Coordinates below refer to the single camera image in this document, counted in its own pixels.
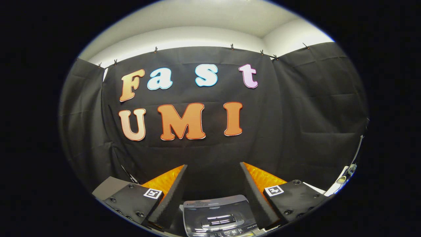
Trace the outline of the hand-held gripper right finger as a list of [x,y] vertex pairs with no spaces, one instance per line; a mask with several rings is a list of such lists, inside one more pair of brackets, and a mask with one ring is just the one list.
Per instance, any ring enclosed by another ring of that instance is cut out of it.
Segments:
[[300,180],[285,182],[245,162],[240,167],[245,195],[259,229],[269,231],[304,219],[330,200]]

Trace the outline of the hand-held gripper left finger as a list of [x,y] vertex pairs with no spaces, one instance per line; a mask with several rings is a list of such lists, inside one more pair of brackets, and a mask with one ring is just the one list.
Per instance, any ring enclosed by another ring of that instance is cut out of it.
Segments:
[[144,184],[108,177],[99,185],[99,201],[114,214],[146,232],[185,232],[182,203],[187,165]]

